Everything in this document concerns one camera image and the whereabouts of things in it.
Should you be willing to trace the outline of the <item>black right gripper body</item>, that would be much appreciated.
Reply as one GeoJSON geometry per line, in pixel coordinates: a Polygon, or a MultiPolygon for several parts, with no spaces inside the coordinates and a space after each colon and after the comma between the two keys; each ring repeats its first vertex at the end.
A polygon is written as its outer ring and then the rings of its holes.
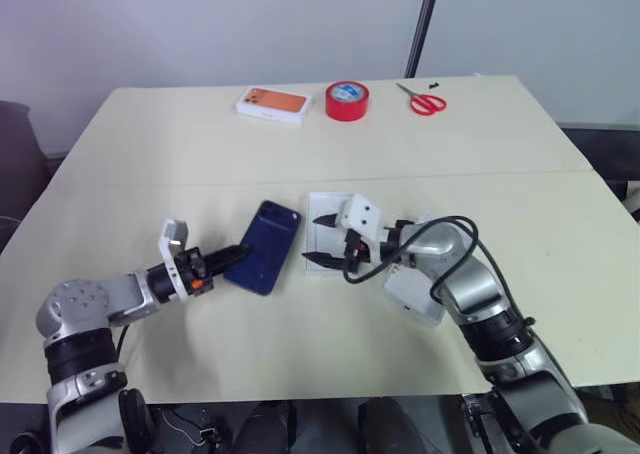
{"type": "Polygon", "coordinates": [[[370,242],[353,229],[348,229],[345,236],[345,248],[342,272],[357,274],[361,264],[371,264],[372,254],[370,242]]]}

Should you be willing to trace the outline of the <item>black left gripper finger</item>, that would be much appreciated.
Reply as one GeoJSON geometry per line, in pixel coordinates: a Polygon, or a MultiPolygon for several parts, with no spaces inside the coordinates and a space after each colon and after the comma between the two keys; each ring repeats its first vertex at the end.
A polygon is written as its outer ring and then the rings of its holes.
{"type": "Polygon", "coordinates": [[[230,245],[203,257],[207,266],[228,266],[245,259],[251,248],[244,245],[230,245]]]}
{"type": "Polygon", "coordinates": [[[245,252],[215,252],[205,256],[207,275],[215,277],[222,274],[230,266],[241,262],[246,257],[245,252]]]}

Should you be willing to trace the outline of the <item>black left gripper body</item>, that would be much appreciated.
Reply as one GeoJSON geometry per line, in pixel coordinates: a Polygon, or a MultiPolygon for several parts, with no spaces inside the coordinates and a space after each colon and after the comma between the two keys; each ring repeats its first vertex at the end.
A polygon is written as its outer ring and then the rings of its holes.
{"type": "Polygon", "coordinates": [[[213,257],[203,255],[199,248],[190,248],[174,257],[180,279],[189,297],[199,296],[214,289],[213,257]]]}

